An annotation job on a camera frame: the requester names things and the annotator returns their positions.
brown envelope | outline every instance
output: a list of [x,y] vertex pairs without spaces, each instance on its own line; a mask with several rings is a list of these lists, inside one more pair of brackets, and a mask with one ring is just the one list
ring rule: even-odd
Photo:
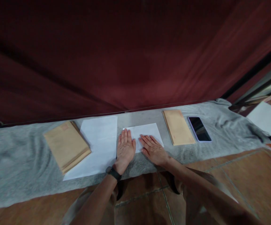
[[63,174],[91,153],[74,122],[67,121],[45,133],[44,137]]
[[164,110],[163,115],[174,146],[196,143],[180,110]]

floor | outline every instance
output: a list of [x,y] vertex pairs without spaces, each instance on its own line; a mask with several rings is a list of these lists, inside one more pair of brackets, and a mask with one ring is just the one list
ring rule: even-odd
[[[257,149],[188,164],[211,173],[264,224],[271,224],[271,151]],[[127,180],[115,208],[116,224],[185,224],[186,203],[168,186],[166,173]],[[0,224],[60,224],[82,189],[35,198],[0,209]]]

red fabric backdrop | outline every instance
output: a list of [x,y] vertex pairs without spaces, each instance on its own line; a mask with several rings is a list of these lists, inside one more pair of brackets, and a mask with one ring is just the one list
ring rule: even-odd
[[271,51],[271,1],[0,1],[0,120],[221,97]]

phone screen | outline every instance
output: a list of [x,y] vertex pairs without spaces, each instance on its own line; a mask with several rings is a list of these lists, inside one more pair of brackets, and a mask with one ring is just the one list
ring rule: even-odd
[[199,117],[189,117],[189,120],[199,141],[211,141],[211,138]]

smartwatch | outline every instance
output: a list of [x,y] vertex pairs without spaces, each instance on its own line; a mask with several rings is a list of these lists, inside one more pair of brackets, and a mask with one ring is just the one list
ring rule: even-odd
[[105,172],[108,173],[108,174],[110,174],[110,175],[112,175],[114,178],[116,178],[117,181],[120,181],[120,180],[121,180],[122,175],[118,174],[118,172],[115,171],[114,168],[112,168],[112,167],[107,167],[107,169],[106,169]]

